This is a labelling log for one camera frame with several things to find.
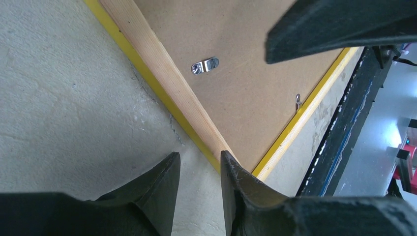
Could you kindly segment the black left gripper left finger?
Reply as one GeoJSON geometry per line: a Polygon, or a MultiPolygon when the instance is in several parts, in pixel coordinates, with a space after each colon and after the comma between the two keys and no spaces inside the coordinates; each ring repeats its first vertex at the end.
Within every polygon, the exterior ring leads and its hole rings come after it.
{"type": "Polygon", "coordinates": [[[179,187],[180,155],[99,197],[58,192],[2,193],[3,236],[169,236],[179,187]]]}

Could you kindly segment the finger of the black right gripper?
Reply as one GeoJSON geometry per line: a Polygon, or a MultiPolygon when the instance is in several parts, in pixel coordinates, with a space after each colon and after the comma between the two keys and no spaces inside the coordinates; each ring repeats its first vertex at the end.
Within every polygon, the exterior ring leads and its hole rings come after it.
{"type": "Polygon", "coordinates": [[[268,32],[265,61],[416,40],[415,0],[297,0],[268,32]]]}

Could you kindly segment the brown frame backing board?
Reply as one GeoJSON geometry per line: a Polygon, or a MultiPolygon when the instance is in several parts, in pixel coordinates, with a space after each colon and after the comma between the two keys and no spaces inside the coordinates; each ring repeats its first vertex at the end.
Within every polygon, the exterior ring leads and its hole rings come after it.
{"type": "Polygon", "coordinates": [[[331,67],[336,49],[267,64],[269,30],[290,0],[139,0],[138,8],[240,164],[251,171],[331,67]],[[219,66],[199,75],[192,64],[219,66]]]}

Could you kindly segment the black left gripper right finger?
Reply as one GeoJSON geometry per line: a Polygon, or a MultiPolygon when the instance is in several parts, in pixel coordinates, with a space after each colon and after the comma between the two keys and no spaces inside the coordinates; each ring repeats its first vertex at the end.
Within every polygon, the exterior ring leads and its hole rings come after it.
{"type": "Polygon", "coordinates": [[[228,236],[414,236],[417,213],[397,197],[287,197],[221,152],[228,236]]]}

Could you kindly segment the wooden picture frame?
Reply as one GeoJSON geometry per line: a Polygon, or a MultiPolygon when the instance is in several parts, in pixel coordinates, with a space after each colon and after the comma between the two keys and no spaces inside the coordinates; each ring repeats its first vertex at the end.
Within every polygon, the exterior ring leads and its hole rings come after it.
{"type": "MultiPolygon", "coordinates": [[[[228,150],[234,154],[136,2],[88,0],[86,5],[213,167],[219,169],[220,152],[228,150]]],[[[302,105],[298,112],[295,110],[280,135],[250,171],[258,179],[266,180],[309,118],[318,110],[333,84],[350,78],[363,49],[351,47],[339,50],[340,55],[311,93],[305,99],[300,98],[302,105]]]]}

